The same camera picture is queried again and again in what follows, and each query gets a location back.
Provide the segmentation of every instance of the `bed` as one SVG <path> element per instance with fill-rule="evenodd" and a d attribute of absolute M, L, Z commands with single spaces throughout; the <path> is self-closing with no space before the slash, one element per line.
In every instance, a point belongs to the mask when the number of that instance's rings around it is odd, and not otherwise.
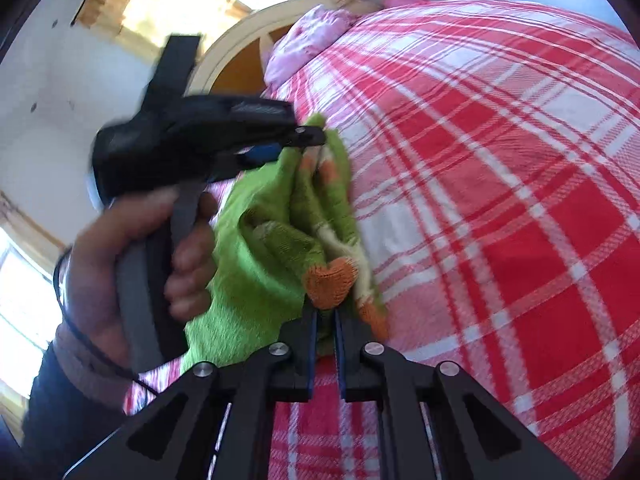
<path fill-rule="evenodd" d="M 212 65 L 191 91 L 215 89 Z M 605 478 L 640 431 L 631 37 L 525 2 L 397 7 L 271 97 L 341 132 L 389 344 L 459 362 L 581 478 Z M 212 192 L 223 202 L 230 186 Z M 178 370 L 149 379 L 163 388 Z M 134 391 L 127 409 L 141 402 Z M 323 359 L 312 402 L 276 409 L 270 478 L 378 478 L 376 447 L 375 407 L 341 402 Z"/>

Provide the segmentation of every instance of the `arched headboard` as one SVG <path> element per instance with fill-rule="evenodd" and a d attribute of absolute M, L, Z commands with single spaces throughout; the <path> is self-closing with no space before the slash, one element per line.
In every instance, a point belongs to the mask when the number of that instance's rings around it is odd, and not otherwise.
<path fill-rule="evenodd" d="M 191 78 L 189 93 L 259 94 L 264 90 L 260 38 L 284 36 L 306 12 L 331 0 L 288 0 L 258 10 L 236 23 L 211 46 Z"/>

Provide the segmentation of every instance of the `human hand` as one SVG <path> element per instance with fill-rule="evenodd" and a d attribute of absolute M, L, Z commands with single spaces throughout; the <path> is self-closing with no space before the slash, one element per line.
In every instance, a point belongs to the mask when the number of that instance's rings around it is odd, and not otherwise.
<path fill-rule="evenodd" d="M 165 188 L 117 200 L 78 236 L 71 251 L 63 284 L 67 313 L 94 345 L 125 368 L 130 365 L 129 344 L 118 308 L 114 264 L 132 241 L 151 234 L 171 216 L 177 197 L 177 189 Z M 204 314 L 211 304 L 206 287 L 216 266 L 209 220 L 216 209 L 215 199 L 203 193 L 198 221 L 172 257 L 174 272 L 164 295 L 170 315 L 181 323 Z"/>

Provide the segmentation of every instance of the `metal screw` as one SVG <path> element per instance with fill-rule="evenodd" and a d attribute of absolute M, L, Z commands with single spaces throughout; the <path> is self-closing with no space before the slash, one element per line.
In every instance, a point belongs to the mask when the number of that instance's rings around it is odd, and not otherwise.
<path fill-rule="evenodd" d="M 380 355 L 385 351 L 385 346 L 380 343 L 371 342 L 364 345 L 364 351 L 369 355 Z"/>
<path fill-rule="evenodd" d="M 209 377 L 213 373 L 213 365 L 203 361 L 193 367 L 193 373 L 198 377 Z"/>
<path fill-rule="evenodd" d="M 287 344 L 280 341 L 269 346 L 269 353 L 271 355 L 284 355 L 288 351 L 289 347 L 287 346 Z"/>
<path fill-rule="evenodd" d="M 446 375 L 449 377 L 455 377 L 459 373 L 460 367 L 457 364 L 455 364 L 453 361 L 444 361 L 440 365 L 440 371 L 442 372 L 443 375 Z"/>

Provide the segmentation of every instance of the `green cloth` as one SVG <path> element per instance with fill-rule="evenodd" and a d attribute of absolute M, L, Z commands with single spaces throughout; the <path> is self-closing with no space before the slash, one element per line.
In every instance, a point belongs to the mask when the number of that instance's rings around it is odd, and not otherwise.
<path fill-rule="evenodd" d="M 315 114 L 307 124 L 325 120 Z M 326 136 L 325 146 L 284 148 L 277 162 L 234 185 L 216 225 L 211 308 L 186 327 L 183 371 L 203 360 L 235 363 L 276 341 L 280 325 L 300 316 L 305 293 L 328 310 L 353 288 L 348 301 L 386 337 L 386 312 L 348 202 L 347 153 L 336 130 Z"/>

